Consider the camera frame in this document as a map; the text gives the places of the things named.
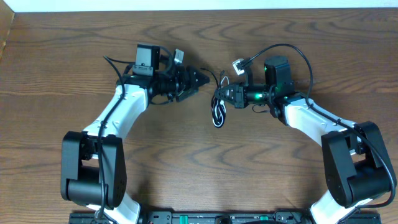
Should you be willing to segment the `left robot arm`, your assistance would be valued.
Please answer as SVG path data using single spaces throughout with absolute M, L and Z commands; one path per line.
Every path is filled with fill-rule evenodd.
M 183 56 L 179 49 L 137 45 L 135 61 L 126 62 L 123 72 L 116 71 L 116 89 L 106 108 L 84 130 L 63 137 L 60 194 L 94 210 L 90 223 L 148 223 L 141 205 L 126 192 L 123 141 L 153 97 L 181 102 L 210 81 L 184 65 Z

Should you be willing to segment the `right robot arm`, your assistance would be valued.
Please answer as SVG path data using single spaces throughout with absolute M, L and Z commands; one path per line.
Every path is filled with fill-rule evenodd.
M 233 62 L 245 82 L 219 88 L 215 97 L 235 108 L 267 105 L 274 118 L 322 147 L 328 190 L 310 207 L 314 223 L 343 223 L 385 193 L 391 196 L 384 205 L 392 202 L 397 179 L 376 124 L 342 119 L 296 91 L 286 57 L 265 60 L 264 84 L 253 82 L 250 65 L 243 59 Z

